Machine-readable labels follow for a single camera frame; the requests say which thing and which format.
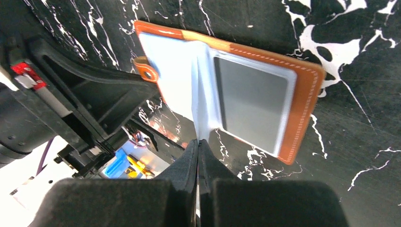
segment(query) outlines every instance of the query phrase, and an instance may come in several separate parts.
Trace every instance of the table surface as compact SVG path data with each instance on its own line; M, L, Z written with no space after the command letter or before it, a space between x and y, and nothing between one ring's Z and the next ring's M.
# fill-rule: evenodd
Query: table surface
M328 75L293 165L221 131L209 143L244 180L325 182L351 226L401 226L400 1L25 2L60 46L123 71L135 72L131 60L144 55L137 19L322 64ZM137 116L182 146L196 137L159 97Z

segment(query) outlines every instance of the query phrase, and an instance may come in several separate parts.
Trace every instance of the card holder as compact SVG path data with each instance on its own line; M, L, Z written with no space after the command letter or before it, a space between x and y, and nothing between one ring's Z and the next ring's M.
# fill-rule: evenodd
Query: card holder
M143 21L135 28L149 70L134 64L144 79L157 78L174 112L194 121L198 139L219 128L294 161L325 76L319 65Z

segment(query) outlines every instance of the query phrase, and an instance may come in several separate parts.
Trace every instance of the purple wire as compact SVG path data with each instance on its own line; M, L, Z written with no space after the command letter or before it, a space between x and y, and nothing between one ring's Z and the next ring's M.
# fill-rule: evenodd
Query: purple wire
M47 142L47 144L46 144L46 148L44 149L43 154L42 154L42 157L40 158L38 170L37 170L37 172L36 172L36 175L37 175L37 176L38 176L39 173L43 170L43 163L44 163L44 160L46 159L47 152L49 152L50 146L51 146L52 143L53 143L53 140L54 140L54 138L50 139L50 140Z

